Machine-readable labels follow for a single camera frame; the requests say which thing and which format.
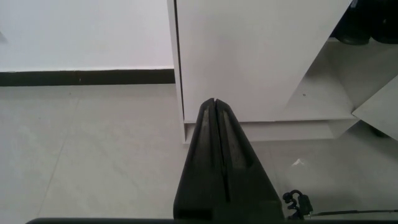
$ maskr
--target white cabinet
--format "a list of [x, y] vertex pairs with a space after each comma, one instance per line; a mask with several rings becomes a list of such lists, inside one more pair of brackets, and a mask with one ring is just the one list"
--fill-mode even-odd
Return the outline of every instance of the white cabinet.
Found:
[[178, 0], [185, 122], [211, 97], [239, 121], [277, 120], [349, 3]]
[[386, 59], [398, 51], [372, 42], [358, 53], [328, 38], [350, 2], [169, 0], [184, 141], [209, 98], [231, 106], [250, 141], [337, 138], [357, 122], [352, 112], [370, 96], [352, 91], [356, 78], [366, 82], [352, 70], [388, 64], [387, 81], [366, 87], [372, 95], [398, 71]]

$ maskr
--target black object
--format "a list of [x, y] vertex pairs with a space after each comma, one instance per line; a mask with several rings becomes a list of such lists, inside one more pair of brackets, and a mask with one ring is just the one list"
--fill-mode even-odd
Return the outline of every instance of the black object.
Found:
[[[294, 194], [298, 194], [298, 206], [296, 199], [293, 198]], [[299, 190], [292, 190], [291, 192], [285, 193], [282, 199], [285, 200], [285, 203], [291, 203], [287, 209], [296, 210], [288, 219], [304, 220], [304, 215], [309, 215], [313, 211], [310, 198]]]
[[373, 39], [383, 44], [398, 44], [398, 1], [373, 0], [370, 3]]
[[282, 204], [231, 108], [201, 105], [174, 201], [176, 220], [283, 220]]
[[354, 0], [335, 27], [331, 37], [336, 37], [340, 42], [350, 45], [369, 43], [371, 33], [367, 1], [370, 0]]

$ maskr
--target black cable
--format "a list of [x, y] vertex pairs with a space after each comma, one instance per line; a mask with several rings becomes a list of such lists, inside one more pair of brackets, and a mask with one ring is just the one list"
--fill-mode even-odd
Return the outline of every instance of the black cable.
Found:
[[358, 210], [347, 210], [347, 211], [335, 211], [335, 212], [320, 212], [316, 214], [311, 214], [311, 217], [320, 217], [320, 216], [326, 216], [326, 215], [346, 215], [346, 214], [360, 214], [360, 213], [393, 213], [393, 212], [398, 212], [398, 209], [395, 210], [364, 210], [364, 211], [358, 211]]

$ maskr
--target tile grout line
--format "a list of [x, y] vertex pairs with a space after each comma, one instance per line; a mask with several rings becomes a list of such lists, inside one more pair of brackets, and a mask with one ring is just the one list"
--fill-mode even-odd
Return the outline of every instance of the tile grout line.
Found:
[[37, 214], [36, 214], [36, 218], [39, 217], [40, 212], [42, 211], [42, 208], [43, 208], [45, 199], [47, 198], [47, 194], [48, 194], [48, 192], [49, 192], [50, 184], [51, 184], [51, 181], [52, 181], [52, 179], [53, 179], [53, 177], [54, 177], [55, 171], [57, 170], [58, 161], [60, 160], [63, 147], [64, 147], [65, 142], [67, 141], [67, 139], [68, 139], [68, 137], [69, 137], [70, 128], [71, 128], [71, 126], [72, 126], [72, 124], [73, 124], [73, 122], [74, 122], [74, 120], [75, 120], [75, 115], [76, 115], [76, 111], [77, 111], [77, 106], [79, 105], [80, 99], [81, 99], [81, 91], [80, 91], [79, 99], [78, 99], [77, 102], [76, 102], [75, 109], [73, 110], [73, 115], [72, 115], [70, 124], [68, 125], [67, 134], [66, 134], [66, 136], [65, 136], [65, 139], [64, 139], [63, 142], [62, 142], [61, 150], [60, 150], [60, 152], [58, 153], [57, 161], [55, 162], [54, 170], [53, 170], [53, 172], [52, 172], [52, 174], [51, 174], [51, 177], [50, 177], [50, 180], [49, 180], [49, 184], [47, 185], [47, 188], [45, 189], [43, 201], [42, 201], [42, 203], [40, 204], [39, 211], [38, 211]]

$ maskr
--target black plastic part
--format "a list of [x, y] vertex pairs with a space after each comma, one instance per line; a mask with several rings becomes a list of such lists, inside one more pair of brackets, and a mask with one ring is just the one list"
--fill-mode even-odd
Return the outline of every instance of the black plastic part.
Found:
[[307, 195], [298, 196], [298, 204], [300, 205], [300, 212], [302, 215], [309, 215], [313, 211], [310, 199]]
[[174, 200], [174, 218], [212, 220], [226, 201], [214, 99], [200, 106]]
[[231, 108], [209, 99], [174, 201], [174, 219], [283, 220], [282, 204]]

